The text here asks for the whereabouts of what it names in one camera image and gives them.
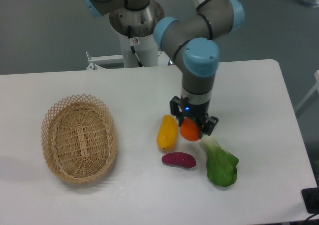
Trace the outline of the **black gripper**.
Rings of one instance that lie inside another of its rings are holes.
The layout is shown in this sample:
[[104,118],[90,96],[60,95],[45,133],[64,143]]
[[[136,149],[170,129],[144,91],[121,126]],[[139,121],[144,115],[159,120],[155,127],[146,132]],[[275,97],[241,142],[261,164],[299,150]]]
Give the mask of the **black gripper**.
[[210,136],[219,119],[208,115],[210,95],[181,94],[181,98],[174,96],[170,102],[170,113],[176,117],[181,127],[185,118],[191,119],[199,127],[199,138]]

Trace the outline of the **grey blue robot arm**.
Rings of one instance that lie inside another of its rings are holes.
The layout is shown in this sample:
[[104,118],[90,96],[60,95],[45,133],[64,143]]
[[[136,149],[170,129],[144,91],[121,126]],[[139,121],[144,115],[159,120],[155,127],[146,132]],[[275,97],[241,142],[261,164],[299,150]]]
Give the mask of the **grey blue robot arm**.
[[170,101],[170,112],[179,125],[190,119],[203,136],[210,135],[218,123],[208,115],[219,65],[215,40],[240,28],[245,12],[238,0],[192,1],[196,15],[180,21],[165,16],[155,0],[84,0],[94,17],[109,16],[126,68],[156,66],[162,51],[181,70],[181,95]]

